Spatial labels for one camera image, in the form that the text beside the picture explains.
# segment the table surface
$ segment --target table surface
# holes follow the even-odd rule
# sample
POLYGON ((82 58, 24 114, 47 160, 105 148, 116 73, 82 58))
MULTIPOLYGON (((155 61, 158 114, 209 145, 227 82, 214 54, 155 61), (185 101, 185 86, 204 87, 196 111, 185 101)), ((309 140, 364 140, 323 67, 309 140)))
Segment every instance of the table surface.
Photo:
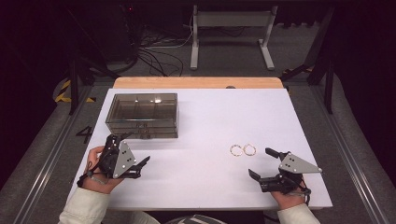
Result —
MULTIPOLYGON (((167 79, 168 77, 122 78, 107 93, 91 141, 76 174, 76 181, 85 168, 88 149, 103 145, 110 134, 105 119, 114 94, 176 92, 179 105, 179 138, 126 140, 138 161, 147 156, 151 159, 143 168, 140 178, 125 179, 113 190, 109 208, 276 209, 277 204, 271 194, 262 193, 259 184, 248 175, 248 169, 262 177, 278 174, 280 160, 265 154, 264 149, 271 147, 277 151, 291 151, 316 164, 285 89, 223 89, 222 80, 225 79, 216 77, 176 78, 181 89, 158 89, 167 86, 164 84, 167 79), (196 82, 197 86, 211 80, 208 83, 219 84, 213 84, 211 88, 218 89, 183 89, 183 86, 189 87, 190 81, 194 79, 201 80, 196 82), (130 89, 117 89, 127 86, 130 89), (258 149, 257 154, 251 157, 235 157, 230 153, 230 146, 234 144, 251 144, 258 149)), ((259 79, 262 82, 274 82, 271 78, 259 79)), ((227 86, 238 86, 241 79, 228 80, 225 83, 227 86)), ((245 84, 251 81, 256 85, 257 80, 247 78, 245 84)), ((313 191, 311 208, 332 206, 320 174, 304 175, 304 179, 313 191)))

